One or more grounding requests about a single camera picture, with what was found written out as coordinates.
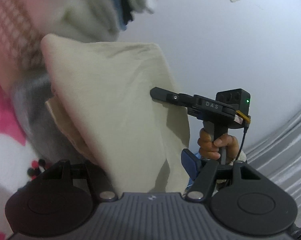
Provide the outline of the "person right hand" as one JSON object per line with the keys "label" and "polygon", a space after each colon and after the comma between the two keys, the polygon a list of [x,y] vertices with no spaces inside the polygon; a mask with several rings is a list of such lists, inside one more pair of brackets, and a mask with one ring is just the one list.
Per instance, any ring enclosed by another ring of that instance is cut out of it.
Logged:
{"label": "person right hand", "polygon": [[198,139],[199,154],[207,159],[218,160],[220,158],[219,150],[226,148],[226,160],[228,162],[236,158],[239,152],[239,143],[236,137],[223,134],[221,137],[213,140],[207,131],[202,128]]}

